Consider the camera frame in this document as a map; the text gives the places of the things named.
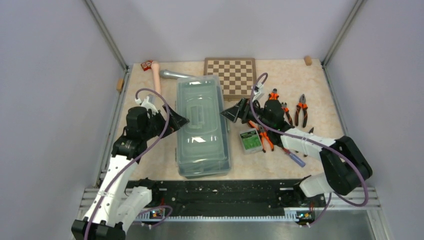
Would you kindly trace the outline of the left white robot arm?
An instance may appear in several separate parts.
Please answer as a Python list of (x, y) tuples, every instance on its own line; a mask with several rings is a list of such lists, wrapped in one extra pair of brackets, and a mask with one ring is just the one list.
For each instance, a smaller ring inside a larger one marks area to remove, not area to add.
[(126, 126), (113, 144), (97, 195), (84, 217), (71, 226), (76, 240), (124, 240), (142, 209), (160, 202), (159, 191), (147, 186), (137, 186), (126, 200), (122, 198), (141, 157), (152, 148), (147, 142), (153, 138), (159, 141), (190, 122), (171, 107), (163, 108), (166, 116), (154, 107), (136, 106), (128, 110)]

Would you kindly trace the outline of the green plastic tool box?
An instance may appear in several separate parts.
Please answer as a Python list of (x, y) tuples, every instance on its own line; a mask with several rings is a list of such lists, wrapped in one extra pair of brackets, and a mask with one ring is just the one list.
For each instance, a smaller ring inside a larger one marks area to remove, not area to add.
[(176, 111), (189, 120), (177, 131), (179, 175), (187, 179), (226, 175), (232, 161), (219, 77), (179, 78), (176, 90)]

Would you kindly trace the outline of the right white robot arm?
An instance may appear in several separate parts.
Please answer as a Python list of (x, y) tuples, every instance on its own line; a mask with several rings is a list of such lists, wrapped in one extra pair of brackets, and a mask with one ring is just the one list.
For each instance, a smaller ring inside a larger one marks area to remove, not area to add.
[[(336, 193), (346, 196), (353, 189), (365, 184), (373, 171), (355, 142), (348, 136), (339, 139), (324, 138), (304, 132), (284, 120), (282, 104), (276, 99), (268, 99), (264, 106), (258, 100), (242, 98), (233, 107), (218, 113), (216, 110), (206, 111), (207, 115), (228, 119), (232, 122), (241, 120), (247, 124), (253, 122), (264, 128), (271, 144), (283, 149), (293, 150), (321, 161), (324, 172), (319, 175), (303, 178), (295, 185), (293, 200), (299, 206), (307, 206), (315, 196), (325, 193)], [(227, 172), (230, 162), (225, 156), (229, 151), (225, 136), (212, 137), (210, 130), (203, 131), (198, 121), (189, 131), (183, 131), (179, 138), (200, 139), (200, 143), (189, 140), (179, 144), (176, 159), (182, 160), (179, 172), (188, 178), (197, 176), (219, 175)]]

